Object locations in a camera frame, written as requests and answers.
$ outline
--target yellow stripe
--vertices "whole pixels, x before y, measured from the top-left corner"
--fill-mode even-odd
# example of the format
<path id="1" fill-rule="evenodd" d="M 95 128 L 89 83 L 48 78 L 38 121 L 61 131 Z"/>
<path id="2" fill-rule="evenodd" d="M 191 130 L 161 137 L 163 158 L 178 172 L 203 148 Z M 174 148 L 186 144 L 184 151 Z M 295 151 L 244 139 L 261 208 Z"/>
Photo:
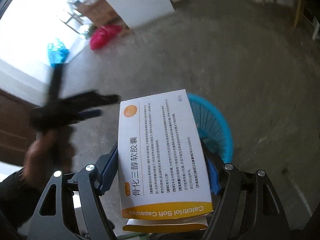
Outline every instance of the yellow stripe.
<path id="1" fill-rule="evenodd" d="M 122 210 L 124 218 L 164 220 L 199 216 L 213 210 L 212 202 L 169 202 L 141 205 Z"/>

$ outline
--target person's arm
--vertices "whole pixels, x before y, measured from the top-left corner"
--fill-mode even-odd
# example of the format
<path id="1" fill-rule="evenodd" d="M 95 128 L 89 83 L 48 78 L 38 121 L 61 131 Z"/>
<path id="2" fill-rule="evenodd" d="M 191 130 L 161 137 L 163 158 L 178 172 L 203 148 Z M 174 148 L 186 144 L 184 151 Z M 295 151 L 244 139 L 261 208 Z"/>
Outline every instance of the person's arm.
<path id="1" fill-rule="evenodd" d="M 35 141 L 25 156 L 25 166 L 0 183 L 0 212 L 17 229 L 33 214 L 41 193 L 52 173 L 52 157 L 48 153 L 57 141 L 55 131 Z M 69 173 L 74 149 L 66 144 L 61 156 L 61 170 Z"/>

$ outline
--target human hand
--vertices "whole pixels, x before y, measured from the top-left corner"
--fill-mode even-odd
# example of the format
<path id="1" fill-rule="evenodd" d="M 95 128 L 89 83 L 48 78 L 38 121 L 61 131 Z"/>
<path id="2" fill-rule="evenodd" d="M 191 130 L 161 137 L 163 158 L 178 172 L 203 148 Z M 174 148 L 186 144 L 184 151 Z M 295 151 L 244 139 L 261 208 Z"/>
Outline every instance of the human hand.
<path id="1" fill-rule="evenodd" d="M 50 130 L 39 140 L 34 141 L 29 147 L 25 156 L 25 167 L 23 169 L 23 177 L 28 185 L 38 190 L 44 189 L 51 175 L 55 172 L 52 155 L 49 151 L 57 141 L 57 130 Z M 61 149 L 60 160 L 63 172 L 71 172 L 74 154 L 74 148 L 70 143 L 67 143 L 64 149 Z"/>

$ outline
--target dark sleeve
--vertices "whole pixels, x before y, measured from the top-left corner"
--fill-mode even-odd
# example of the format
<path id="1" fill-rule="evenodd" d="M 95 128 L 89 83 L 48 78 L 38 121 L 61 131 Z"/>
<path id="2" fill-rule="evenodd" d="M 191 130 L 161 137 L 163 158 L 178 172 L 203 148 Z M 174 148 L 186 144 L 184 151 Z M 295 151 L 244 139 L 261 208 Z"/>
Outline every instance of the dark sleeve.
<path id="1" fill-rule="evenodd" d="M 33 214 L 41 192 L 21 183 L 19 173 L 13 173 L 0 183 L 0 208 L 17 229 Z"/>

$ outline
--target wooden door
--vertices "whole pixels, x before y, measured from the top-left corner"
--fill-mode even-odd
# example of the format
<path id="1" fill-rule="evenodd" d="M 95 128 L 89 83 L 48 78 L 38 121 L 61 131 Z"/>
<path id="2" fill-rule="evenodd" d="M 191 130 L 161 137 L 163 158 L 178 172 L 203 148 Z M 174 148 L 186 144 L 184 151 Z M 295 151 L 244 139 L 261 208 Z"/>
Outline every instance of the wooden door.
<path id="1" fill-rule="evenodd" d="M 24 155 L 36 139 L 29 125 L 35 105 L 0 90 L 0 161 L 23 166 Z"/>

